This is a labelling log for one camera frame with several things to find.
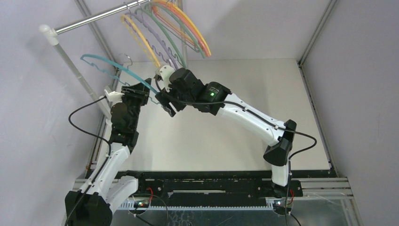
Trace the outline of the purple wavy hanger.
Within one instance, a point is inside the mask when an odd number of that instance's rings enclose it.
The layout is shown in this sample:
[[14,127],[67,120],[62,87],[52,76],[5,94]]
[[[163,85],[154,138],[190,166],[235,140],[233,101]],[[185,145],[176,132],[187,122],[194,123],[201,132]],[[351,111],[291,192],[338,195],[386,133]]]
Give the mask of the purple wavy hanger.
[[161,39],[161,37],[158,35],[158,33],[144,20],[142,16],[139,16],[134,13],[127,13],[129,16],[133,16],[137,21],[139,21],[147,30],[154,36],[154,38],[158,41],[158,43],[162,46],[164,52],[168,56],[168,60],[163,56],[162,53],[158,52],[155,47],[152,48],[152,50],[155,51],[155,53],[160,56],[165,63],[169,63],[171,66],[173,66],[175,69],[178,69],[178,56],[177,54],[172,53],[172,49],[166,45],[166,42]]

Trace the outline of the blue wavy hanger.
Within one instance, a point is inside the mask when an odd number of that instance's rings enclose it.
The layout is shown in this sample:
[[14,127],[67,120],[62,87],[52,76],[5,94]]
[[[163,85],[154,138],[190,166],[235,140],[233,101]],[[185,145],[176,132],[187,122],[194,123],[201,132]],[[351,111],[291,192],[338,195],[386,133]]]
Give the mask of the blue wavy hanger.
[[110,78],[112,78],[113,80],[116,80],[117,82],[121,83],[122,85],[129,84],[127,82],[123,82],[115,73],[112,73],[111,71],[109,71],[107,69],[102,69],[97,64],[95,64],[94,62],[89,61],[88,60],[89,58],[105,62],[105,63],[107,63],[107,64],[109,64],[111,66],[116,67],[117,69],[120,69],[121,71],[127,73],[132,78],[136,79],[138,82],[141,82],[142,84],[147,86],[151,90],[152,93],[154,93],[154,94],[158,93],[158,91],[156,91],[155,88],[149,82],[145,81],[139,75],[137,75],[136,73],[132,72],[128,68],[124,67],[123,65],[118,64],[118,63],[116,63],[116,62],[114,62],[112,60],[109,60],[109,59],[105,58],[105,57],[102,57],[102,56],[99,56],[99,55],[94,55],[94,54],[83,54],[80,57],[80,60],[85,62],[86,64],[90,65],[91,67],[97,69],[98,71],[107,74]]

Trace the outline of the teal wavy hanger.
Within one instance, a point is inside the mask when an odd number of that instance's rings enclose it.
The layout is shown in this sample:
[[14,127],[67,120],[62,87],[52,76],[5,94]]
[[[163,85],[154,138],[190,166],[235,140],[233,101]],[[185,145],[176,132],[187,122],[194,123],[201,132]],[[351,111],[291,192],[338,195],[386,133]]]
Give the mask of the teal wavy hanger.
[[173,50],[171,48],[168,48],[167,52],[172,54],[172,57],[174,57],[177,62],[180,63],[180,65],[183,68],[186,68],[186,61],[183,60],[183,56],[180,52],[180,50],[178,49],[177,45],[175,44],[175,42],[173,41],[173,39],[170,37],[166,27],[164,25],[161,24],[161,22],[156,18],[156,16],[154,16],[152,13],[150,13],[148,10],[145,10],[143,8],[139,8],[136,11],[141,10],[142,12],[144,12],[146,15],[148,15],[153,21],[154,23],[157,24],[157,26],[162,30],[163,34],[165,35],[165,37],[167,38],[168,42],[170,43],[170,45],[172,46]]

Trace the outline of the yellow wavy hanger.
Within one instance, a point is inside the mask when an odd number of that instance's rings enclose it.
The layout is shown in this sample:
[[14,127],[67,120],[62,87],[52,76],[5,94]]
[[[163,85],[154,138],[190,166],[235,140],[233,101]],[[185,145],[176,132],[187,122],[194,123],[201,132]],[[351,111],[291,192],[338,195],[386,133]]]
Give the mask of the yellow wavy hanger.
[[150,47],[147,39],[145,36],[142,34],[140,29],[137,27],[137,25],[133,22],[133,20],[128,17],[127,15],[123,14],[120,16],[120,20],[123,23],[123,25],[126,27],[130,35],[134,38],[134,40],[137,42],[137,44],[140,46],[142,51],[145,53],[147,58],[154,64],[156,68],[160,67],[160,62],[158,58],[156,57],[156,54]]

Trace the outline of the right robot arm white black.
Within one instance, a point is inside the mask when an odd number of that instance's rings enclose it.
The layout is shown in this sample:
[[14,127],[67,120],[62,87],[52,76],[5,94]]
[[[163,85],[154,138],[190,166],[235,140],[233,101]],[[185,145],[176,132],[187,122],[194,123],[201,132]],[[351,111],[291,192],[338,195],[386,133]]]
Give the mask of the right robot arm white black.
[[288,155],[293,147],[296,123],[276,120],[245,103],[229,88],[218,82],[204,84],[192,71],[161,66],[155,72],[155,82],[162,81],[156,98],[170,116],[192,106],[202,113],[236,121],[263,140],[264,160],[271,165],[272,191],[284,196],[290,191]]

